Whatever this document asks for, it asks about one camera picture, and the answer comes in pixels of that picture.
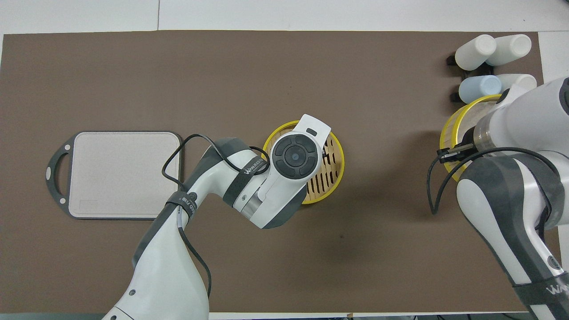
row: light blue bottle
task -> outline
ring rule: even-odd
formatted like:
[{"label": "light blue bottle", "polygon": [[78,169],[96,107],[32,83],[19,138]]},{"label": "light blue bottle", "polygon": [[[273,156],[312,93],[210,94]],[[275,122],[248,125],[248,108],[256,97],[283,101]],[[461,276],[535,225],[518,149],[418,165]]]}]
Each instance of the light blue bottle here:
[{"label": "light blue bottle", "polygon": [[502,82],[497,76],[469,77],[460,83],[459,96],[464,103],[469,104],[480,97],[497,95],[501,89]]}]

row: yellow rim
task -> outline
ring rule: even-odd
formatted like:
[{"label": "yellow rim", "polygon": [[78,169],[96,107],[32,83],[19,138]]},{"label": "yellow rim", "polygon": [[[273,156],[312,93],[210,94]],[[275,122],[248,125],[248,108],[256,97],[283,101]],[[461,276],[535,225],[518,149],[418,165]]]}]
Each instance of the yellow rim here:
[{"label": "yellow rim", "polygon": [[[446,131],[446,129],[448,128],[449,125],[451,125],[452,123],[452,132],[451,132],[451,146],[450,147],[454,147],[459,143],[459,127],[460,124],[462,122],[462,120],[464,119],[464,117],[466,116],[467,112],[476,104],[481,103],[481,102],[488,102],[488,101],[497,101],[502,95],[490,95],[490,96],[484,96],[481,98],[478,98],[476,100],[474,100],[473,102],[470,102],[469,104],[465,105],[464,107],[460,108],[457,112],[455,112],[448,120],[447,122],[444,124],[443,130],[440,134],[440,140],[439,140],[439,147],[445,148],[445,147],[449,147],[444,145],[444,141],[446,139],[444,132]],[[454,165],[452,162],[447,162],[444,164],[444,167],[447,169],[448,172],[451,172],[451,170],[454,168]],[[463,165],[452,177],[454,180],[458,181],[460,175],[462,174],[462,172],[464,172],[464,170],[466,170],[466,165]]]},{"label": "yellow rim", "polygon": [[[285,124],[283,124],[282,126],[276,128],[273,133],[270,134],[270,136],[267,138],[267,141],[265,141],[265,145],[263,145],[263,150],[268,152],[267,147],[269,146],[269,142],[271,141],[271,139],[273,139],[273,137],[279,133],[281,130],[286,129],[290,126],[296,125],[299,122],[299,120],[295,120],[295,121],[290,121],[287,122]],[[336,143],[336,146],[338,147],[338,150],[340,152],[340,159],[342,160],[342,166],[340,167],[340,173],[338,174],[338,178],[336,179],[336,183],[334,183],[334,185],[330,188],[330,190],[328,190],[328,192],[326,192],[324,195],[322,195],[321,197],[314,199],[314,200],[304,200],[302,201],[302,204],[311,204],[311,203],[315,203],[318,202],[322,199],[325,199],[327,196],[329,196],[332,192],[334,192],[334,190],[338,187],[338,184],[340,184],[340,181],[342,180],[342,177],[344,176],[344,168],[345,168],[345,158],[344,158],[344,149],[342,148],[342,145],[340,144],[340,141],[338,141],[338,138],[336,138],[336,136],[330,132],[330,136],[332,137],[332,139],[334,139],[334,142]]]}]

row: black strap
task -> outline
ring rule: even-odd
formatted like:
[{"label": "black strap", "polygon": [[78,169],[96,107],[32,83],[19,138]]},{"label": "black strap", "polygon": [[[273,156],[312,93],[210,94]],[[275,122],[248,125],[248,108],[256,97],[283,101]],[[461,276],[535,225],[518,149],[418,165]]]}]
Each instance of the black strap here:
[{"label": "black strap", "polygon": [[546,229],[551,229],[561,219],[565,205],[565,191],[560,177],[536,157],[527,154],[515,154],[512,157],[522,162],[530,170],[539,188],[547,196],[551,205],[551,212],[549,212],[547,219],[551,218],[551,220],[546,224]]},{"label": "black strap", "polygon": [[569,301],[569,273],[564,272],[542,282],[514,286],[518,298],[526,306],[549,305]]},{"label": "black strap", "polygon": [[247,165],[239,171],[233,182],[227,188],[223,195],[223,201],[233,207],[235,200],[243,191],[245,186],[253,179],[253,175],[267,164],[265,160],[256,155]]},{"label": "black strap", "polygon": [[197,204],[194,199],[192,199],[191,194],[188,195],[184,191],[176,191],[170,196],[166,203],[173,203],[181,206],[190,218],[196,213],[197,210]]}]

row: black cable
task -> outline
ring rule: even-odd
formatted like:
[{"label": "black cable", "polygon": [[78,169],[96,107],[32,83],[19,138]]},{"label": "black cable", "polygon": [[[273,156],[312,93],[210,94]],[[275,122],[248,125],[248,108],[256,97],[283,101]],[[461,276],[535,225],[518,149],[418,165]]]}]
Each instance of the black cable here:
[{"label": "black cable", "polygon": [[519,319],[519,318],[510,317],[509,315],[507,315],[507,314],[505,314],[505,313],[502,313],[502,315],[503,315],[504,317],[508,318],[508,319],[522,320],[522,319]]},{"label": "black cable", "polygon": [[446,153],[441,153],[439,155],[437,155],[437,158],[433,161],[433,163],[431,164],[431,166],[429,167],[429,171],[427,172],[427,197],[428,197],[428,202],[429,202],[429,206],[431,208],[431,213],[433,215],[436,215],[439,211],[439,204],[440,204],[440,198],[443,195],[443,191],[444,188],[446,187],[448,181],[452,178],[452,175],[454,175],[454,173],[456,173],[464,164],[466,164],[467,162],[476,159],[476,158],[480,158],[485,154],[489,154],[489,153],[495,153],[495,152],[501,152],[501,151],[513,151],[513,152],[519,152],[519,153],[525,153],[525,154],[529,154],[532,155],[536,158],[538,158],[539,160],[541,160],[543,163],[545,163],[550,169],[551,171],[553,171],[555,173],[555,175],[559,176],[559,171],[557,170],[557,168],[553,165],[553,163],[551,163],[551,161],[549,161],[549,159],[547,159],[546,157],[542,156],[541,154],[528,150],[528,149],[523,149],[523,148],[517,148],[517,147],[498,147],[498,148],[492,148],[492,149],[488,149],[488,150],[484,150],[484,151],[480,151],[477,153],[474,153],[472,155],[469,155],[468,157],[466,157],[464,160],[462,160],[458,165],[456,165],[445,177],[445,179],[443,180],[443,183],[440,185],[439,187],[439,192],[437,193],[436,196],[436,200],[435,200],[435,204],[433,205],[432,203],[432,195],[431,195],[431,172],[433,167],[435,166],[436,162],[438,160],[440,160],[445,154],[448,154],[448,151],[446,151]]},{"label": "black cable", "polygon": [[[168,160],[166,160],[166,163],[164,164],[164,166],[162,167],[162,175],[164,177],[166,177],[166,179],[175,182],[179,188],[184,191],[184,192],[188,192],[188,188],[186,188],[186,186],[178,179],[168,175],[166,173],[166,167],[168,167],[168,165],[170,164],[170,162],[174,159],[174,157],[180,152],[180,150],[186,145],[186,143],[195,138],[195,137],[201,137],[204,138],[207,142],[209,142],[209,144],[211,145],[211,147],[217,152],[217,154],[221,157],[221,159],[223,159],[231,168],[233,168],[236,171],[241,171],[241,169],[239,169],[236,165],[234,165],[233,163],[231,163],[231,161],[229,161],[229,159],[227,159],[227,157],[221,153],[221,151],[219,151],[219,149],[217,148],[217,145],[207,136],[201,135],[199,133],[195,133],[195,134],[191,134],[190,136],[188,136],[186,139],[184,139],[184,141],[182,142],[182,144],[180,144],[180,146],[178,148],[176,148],[176,150],[174,151],[174,153],[172,153],[172,155],[168,158]],[[257,174],[262,174],[265,171],[267,171],[269,169],[269,155],[267,154],[267,152],[265,152],[263,149],[255,147],[255,146],[249,146],[249,148],[253,149],[253,150],[257,150],[260,151],[266,158],[267,158],[267,164],[265,165],[265,167],[259,171],[257,171],[254,175]],[[190,250],[190,252],[192,252],[192,254],[196,257],[196,259],[201,263],[201,265],[204,267],[205,272],[208,275],[208,297],[211,293],[212,290],[212,275],[211,272],[209,271],[208,265],[205,263],[204,259],[201,258],[201,256],[199,255],[199,253],[196,251],[196,249],[192,246],[192,244],[189,242],[188,237],[185,235],[184,233],[184,229],[182,227],[178,227],[178,232],[180,233],[180,237],[182,238],[182,240],[184,241],[184,244],[186,245],[186,247]]]},{"label": "black cable", "polygon": [[551,208],[545,207],[543,209],[543,212],[541,213],[541,216],[539,216],[539,223],[535,228],[535,230],[537,231],[537,235],[544,243],[545,243],[545,222],[549,219],[550,215],[551,215]]},{"label": "black cable", "polygon": [[209,298],[209,294],[212,291],[212,274],[209,271],[208,265],[205,263],[205,261],[201,258],[201,256],[198,254],[198,252],[196,251],[196,249],[193,248],[192,244],[189,243],[188,237],[185,235],[184,233],[184,229],[182,227],[178,227],[178,232],[180,233],[180,237],[182,237],[182,240],[184,240],[184,243],[186,245],[186,247],[188,247],[188,249],[192,252],[192,254],[196,257],[196,259],[201,263],[201,265],[204,267],[205,272],[208,274],[208,298]]},{"label": "black cable", "polygon": [[[221,151],[219,151],[219,149],[217,148],[217,145],[209,137],[204,136],[204,135],[199,134],[199,133],[191,134],[186,139],[184,139],[184,141],[182,142],[182,144],[180,144],[180,146],[178,146],[178,148],[176,148],[176,151],[174,151],[174,153],[172,153],[172,155],[168,158],[168,160],[166,160],[166,163],[162,167],[162,175],[166,179],[175,182],[182,191],[188,192],[188,188],[186,188],[185,185],[180,180],[168,175],[166,173],[166,167],[170,164],[170,162],[174,159],[174,157],[178,154],[178,152],[180,152],[180,150],[186,145],[186,143],[195,137],[204,138],[207,142],[209,142],[211,147],[217,152],[217,154],[221,157],[221,159],[223,159],[233,170],[241,171],[241,169],[239,167],[237,167],[236,165],[231,163],[231,161],[229,159],[227,159],[227,157]],[[267,164],[265,165],[265,167],[263,169],[257,171],[254,175],[264,173],[265,171],[267,171],[269,169],[269,163],[270,163],[269,162],[269,155],[264,150],[262,150],[261,148],[253,147],[253,146],[250,146],[250,148],[253,150],[260,151],[267,158]]]}]

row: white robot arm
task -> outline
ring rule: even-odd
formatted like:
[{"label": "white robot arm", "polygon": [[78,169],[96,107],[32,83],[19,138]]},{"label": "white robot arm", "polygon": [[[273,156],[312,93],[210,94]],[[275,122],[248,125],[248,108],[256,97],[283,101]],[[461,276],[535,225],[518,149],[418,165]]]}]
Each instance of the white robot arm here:
[{"label": "white robot arm", "polygon": [[[215,142],[175,192],[142,238],[133,257],[128,289],[104,320],[201,319],[209,316],[208,295],[184,242],[183,229],[214,193],[259,228],[285,223],[306,196],[306,182],[322,162],[330,127],[305,114],[274,144],[266,162],[237,138]],[[242,168],[236,171],[225,161]]]},{"label": "white robot arm", "polygon": [[532,315],[569,319],[569,274],[536,231],[569,223],[569,78],[529,92],[513,87],[468,134],[459,153],[517,147],[542,158],[477,158],[460,176],[457,199]]}]

